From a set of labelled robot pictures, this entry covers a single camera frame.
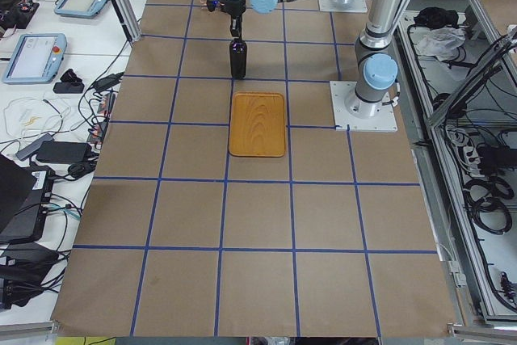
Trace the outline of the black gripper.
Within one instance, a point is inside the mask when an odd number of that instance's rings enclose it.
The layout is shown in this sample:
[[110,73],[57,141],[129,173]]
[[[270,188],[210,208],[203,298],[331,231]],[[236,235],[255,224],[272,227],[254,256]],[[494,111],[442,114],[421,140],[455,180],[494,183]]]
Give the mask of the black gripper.
[[242,15],[246,12],[246,0],[224,0],[224,12],[230,16],[230,34],[242,38]]

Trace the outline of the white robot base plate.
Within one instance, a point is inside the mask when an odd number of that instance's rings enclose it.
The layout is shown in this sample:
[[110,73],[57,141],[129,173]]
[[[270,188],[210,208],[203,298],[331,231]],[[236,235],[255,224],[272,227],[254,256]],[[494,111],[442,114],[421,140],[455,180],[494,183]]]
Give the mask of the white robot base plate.
[[397,122],[388,91],[376,103],[365,103],[355,93],[356,82],[330,82],[334,127],[338,131],[395,133]]

